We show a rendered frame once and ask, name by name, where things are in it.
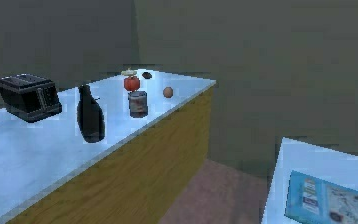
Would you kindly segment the grey metal cup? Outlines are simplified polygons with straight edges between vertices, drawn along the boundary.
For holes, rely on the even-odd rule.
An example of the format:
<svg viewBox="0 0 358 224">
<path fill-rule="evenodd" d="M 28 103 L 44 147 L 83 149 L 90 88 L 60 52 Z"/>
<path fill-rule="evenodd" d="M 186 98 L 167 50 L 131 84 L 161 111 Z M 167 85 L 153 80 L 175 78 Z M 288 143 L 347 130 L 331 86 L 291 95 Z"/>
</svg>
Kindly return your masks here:
<svg viewBox="0 0 358 224">
<path fill-rule="evenodd" d="M 148 115 L 147 93 L 145 91 L 134 91 L 128 94 L 130 116 L 143 118 Z"/>
</svg>

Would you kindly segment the black bottle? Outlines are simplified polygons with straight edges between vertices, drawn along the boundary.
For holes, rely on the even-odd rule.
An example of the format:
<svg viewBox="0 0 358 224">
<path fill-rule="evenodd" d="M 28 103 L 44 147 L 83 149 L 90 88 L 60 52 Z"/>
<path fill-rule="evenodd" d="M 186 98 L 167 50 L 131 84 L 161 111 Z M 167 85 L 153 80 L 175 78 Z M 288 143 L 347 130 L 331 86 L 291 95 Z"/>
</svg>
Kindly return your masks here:
<svg viewBox="0 0 358 224">
<path fill-rule="evenodd" d="M 105 137 L 104 113 L 93 98 L 89 85 L 78 88 L 77 124 L 81 135 L 87 143 L 100 142 Z"/>
</svg>

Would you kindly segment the white table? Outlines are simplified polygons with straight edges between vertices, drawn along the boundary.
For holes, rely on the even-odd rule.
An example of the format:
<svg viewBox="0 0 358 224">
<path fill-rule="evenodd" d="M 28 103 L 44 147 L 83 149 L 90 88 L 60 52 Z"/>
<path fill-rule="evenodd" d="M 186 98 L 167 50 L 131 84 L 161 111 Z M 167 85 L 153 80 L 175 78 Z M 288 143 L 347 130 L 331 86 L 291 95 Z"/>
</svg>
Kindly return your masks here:
<svg viewBox="0 0 358 224">
<path fill-rule="evenodd" d="M 358 191 L 358 156 L 283 138 L 260 224 L 300 224 L 284 215 L 292 171 Z"/>
</svg>

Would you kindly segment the blue printed book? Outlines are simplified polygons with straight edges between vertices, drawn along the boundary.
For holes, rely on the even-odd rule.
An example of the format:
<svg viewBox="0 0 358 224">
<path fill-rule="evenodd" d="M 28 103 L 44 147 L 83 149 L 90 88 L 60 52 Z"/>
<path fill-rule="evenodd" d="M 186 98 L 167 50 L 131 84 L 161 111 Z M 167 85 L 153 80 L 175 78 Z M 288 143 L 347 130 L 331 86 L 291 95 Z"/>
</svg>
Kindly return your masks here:
<svg viewBox="0 0 358 224">
<path fill-rule="evenodd" d="M 292 171 L 284 215 L 300 224 L 358 224 L 358 191 Z"/>
</svg>

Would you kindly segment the wooden kitchen counter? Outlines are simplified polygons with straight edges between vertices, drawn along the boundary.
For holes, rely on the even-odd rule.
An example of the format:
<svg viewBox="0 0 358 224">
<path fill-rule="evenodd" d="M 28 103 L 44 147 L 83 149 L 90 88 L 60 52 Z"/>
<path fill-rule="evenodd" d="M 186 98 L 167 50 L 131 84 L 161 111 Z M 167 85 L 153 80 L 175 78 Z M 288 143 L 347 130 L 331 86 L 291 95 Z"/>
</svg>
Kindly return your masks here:
<svg viewBox="0 0 358 224">
<path fill-rule="evenodd" d="M 0 224 L 157 224 L 205 159 L 216 83 L 155 71 L 141 82 L 148 115 L 133 118 L 123 80 L 90 85 L 105 117 L 98 143 L 80 133 L 75 88 L 35 123 L 0 109 Z"/>
</svg>

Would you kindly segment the black toaster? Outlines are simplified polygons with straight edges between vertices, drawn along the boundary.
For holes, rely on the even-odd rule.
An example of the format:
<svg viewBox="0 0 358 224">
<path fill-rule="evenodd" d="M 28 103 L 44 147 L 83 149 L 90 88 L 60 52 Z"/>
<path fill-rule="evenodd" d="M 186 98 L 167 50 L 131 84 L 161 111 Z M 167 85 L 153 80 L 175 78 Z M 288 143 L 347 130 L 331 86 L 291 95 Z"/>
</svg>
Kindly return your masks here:
<svg viewBox="0 0 358 224">
<path fill-rule="evenodd" d="M 0 94 L 6 110 L 28 123 L 62 112 L 55 83 L 47 78 L 31 74 L 0 78 Z"/>
</svg>

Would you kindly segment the red tomato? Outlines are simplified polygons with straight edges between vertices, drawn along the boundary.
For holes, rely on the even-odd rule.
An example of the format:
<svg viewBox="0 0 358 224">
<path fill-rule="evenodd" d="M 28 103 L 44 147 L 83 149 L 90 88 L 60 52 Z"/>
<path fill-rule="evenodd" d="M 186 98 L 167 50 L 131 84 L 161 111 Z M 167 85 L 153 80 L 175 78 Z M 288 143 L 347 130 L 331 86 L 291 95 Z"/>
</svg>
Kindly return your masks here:
<svg viewBox="0 0 358 224">
<path fill-rule="evenodd" d="M 124 79 L 124 88 L 127 91 L 137 91 L 140 88 L 140 80 L 136 76 L 129 76 Z"/>
</svg>

